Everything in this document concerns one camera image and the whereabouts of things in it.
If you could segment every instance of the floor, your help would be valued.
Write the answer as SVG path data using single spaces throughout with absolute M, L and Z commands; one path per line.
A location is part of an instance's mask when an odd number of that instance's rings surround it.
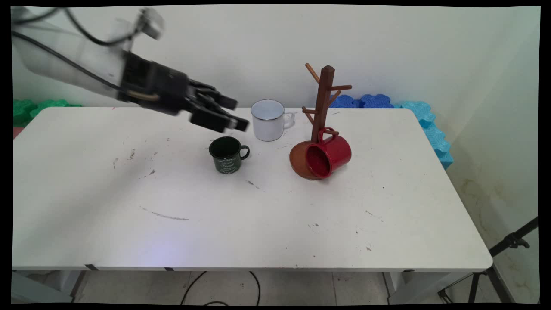
M 200 271 L 87 271 L 74 302 L 179 304 Z M 380 272 L 257 271 L 261 306 L 334 306 L 387 304 Z M 50 275 L 30 275 L 47 283 Z M 447 289 L 454 302 L 467 302 L 471 277 Z M 207 272 L 189 291 L 184 304 L 223 301 L 253 306 L 258 288 L 249 272 Z M 499 302 L 488 277 L 480 277 L 476 302 Z M 436 292 L 422 303 L 442 303 Z

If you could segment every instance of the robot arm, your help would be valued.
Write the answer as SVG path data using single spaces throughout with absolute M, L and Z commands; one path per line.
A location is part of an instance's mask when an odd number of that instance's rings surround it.
M 12 44 L 32 72 L 170 115 L 186 110 L 191 123 L 214 131 L 246 130 L 247 120 L 222 109 L 234 110 L 236 100 L 130 52 L 139 32 L 161 36 L 164 21 L 155 10 L 141 10 L 134 25 L 116 20 L 111 42 L 104 42 L 82 29 L 67 8 L 60 9 L 86 37 L 37 19 L 24 7 L 12 7 Z

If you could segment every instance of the white table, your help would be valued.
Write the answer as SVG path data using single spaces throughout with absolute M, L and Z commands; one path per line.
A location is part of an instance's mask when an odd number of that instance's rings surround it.
M 440 279 L 491 266 L 411 111 L 330 109 L 326 124 L 352 160 L 321 181 L 290 166 L 311 125 L 289 111 L 295 126 L 263 142 L 252 125 L 222 134 L 186 112 L 43 110 L 13 142 L 12 269 L 413 269 Z M 248 108 L 232 113 L 251 119 Z M 251 149 L 230 175 L 208 152 L 224 135 Z

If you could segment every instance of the wooden base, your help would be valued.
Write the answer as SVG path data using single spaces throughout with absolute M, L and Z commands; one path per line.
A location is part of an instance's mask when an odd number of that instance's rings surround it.
M 321 178 L 313 175 L 306 165 L 306 147 L 310 143 L 312 142 L 308 140 L 295 145 L 289 153 L 289 161 L 291 161 L 291 167 L 293 167 L 293 170 L 299 176 L 308 180 L 321 180 Z

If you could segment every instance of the green mug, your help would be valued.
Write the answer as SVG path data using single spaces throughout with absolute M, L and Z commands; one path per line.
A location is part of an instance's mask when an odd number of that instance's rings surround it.
M 241 157 L 241 150 L 247 149 L 245 156 Z M 214 160 L 214 166 L 218 172 L 230 174 L 241 167 L 241 161 L 249 156 L 251 150 L 246 145 L 241 145 L 239 140 L 233 137 L 221 137 L 214 140 L 208 151 Z

